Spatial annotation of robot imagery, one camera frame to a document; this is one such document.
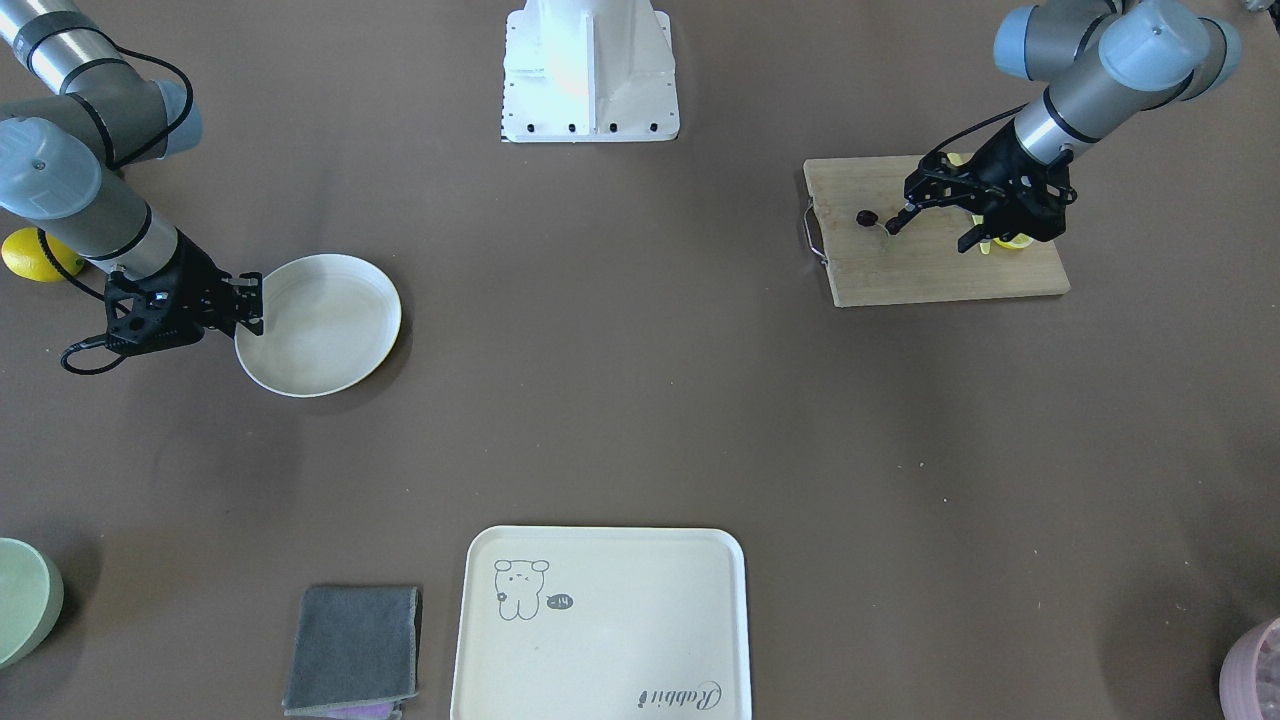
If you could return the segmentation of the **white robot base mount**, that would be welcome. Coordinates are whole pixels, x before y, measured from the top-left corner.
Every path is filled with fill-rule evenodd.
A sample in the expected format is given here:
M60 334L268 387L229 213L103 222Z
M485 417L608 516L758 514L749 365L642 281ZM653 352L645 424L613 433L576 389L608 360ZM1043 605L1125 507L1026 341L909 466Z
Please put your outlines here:
M649 1L527 1L506 18L503 69L506 142L678 137L671 19Z

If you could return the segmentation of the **black gripper near plate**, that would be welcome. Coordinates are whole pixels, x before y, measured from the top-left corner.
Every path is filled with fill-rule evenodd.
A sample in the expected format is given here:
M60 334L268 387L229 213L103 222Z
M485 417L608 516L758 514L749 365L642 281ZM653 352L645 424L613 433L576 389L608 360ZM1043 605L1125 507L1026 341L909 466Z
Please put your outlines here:
M265 332L262 307L244 306L244 299L262 296L262 274L234 278L183 233L160 272L140 281L111 272L105 296L105 347L125 357L193 345L206 329L229 338L238 324L255 336Z

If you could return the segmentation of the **grey robot arm with cherry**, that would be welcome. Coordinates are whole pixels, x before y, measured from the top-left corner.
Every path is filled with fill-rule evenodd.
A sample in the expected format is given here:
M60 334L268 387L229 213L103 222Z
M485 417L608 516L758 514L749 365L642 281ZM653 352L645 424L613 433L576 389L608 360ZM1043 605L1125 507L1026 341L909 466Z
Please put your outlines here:
M884 223L897 234L929 208L959 206L977 224L957 251L1020 234L1050 242L1076 200L1069 167L1139 111L1187 101L1222 85L1243 42L1228 22L1179 1L1047 1L1020 6L993 44L1005 73L1039 81L1037 99L1001 123L966 161L943 146L904 182L904 208Z

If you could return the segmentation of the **black gripper over board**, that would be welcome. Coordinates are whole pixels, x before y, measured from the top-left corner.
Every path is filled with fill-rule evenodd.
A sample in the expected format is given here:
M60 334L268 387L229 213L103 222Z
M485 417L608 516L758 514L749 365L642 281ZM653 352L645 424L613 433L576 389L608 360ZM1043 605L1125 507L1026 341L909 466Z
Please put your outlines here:
M1041 163L1011 126L959 167L934 149L905 179L905 205L884 222L884 231L896 236L925 209L959 206L973 215L973 227L957 240L960 254L1019 233L1050 242L1065 232L1066 209L1076 199L1069 174L1074 159L1074 150L1065 147Z

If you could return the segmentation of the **grey robot arm near plate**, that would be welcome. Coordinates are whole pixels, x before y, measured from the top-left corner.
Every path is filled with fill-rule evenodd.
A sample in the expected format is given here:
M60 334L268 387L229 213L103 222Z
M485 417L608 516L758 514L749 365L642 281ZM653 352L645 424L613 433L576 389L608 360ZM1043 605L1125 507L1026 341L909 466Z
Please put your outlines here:
M3 208L40 243L100 269L105 332L72 346L118 359L265 329L262 277L232 275L122 178L193 149L204 122L189 79L150 81L73 1L5 1L3 44L50 90L3 105Z

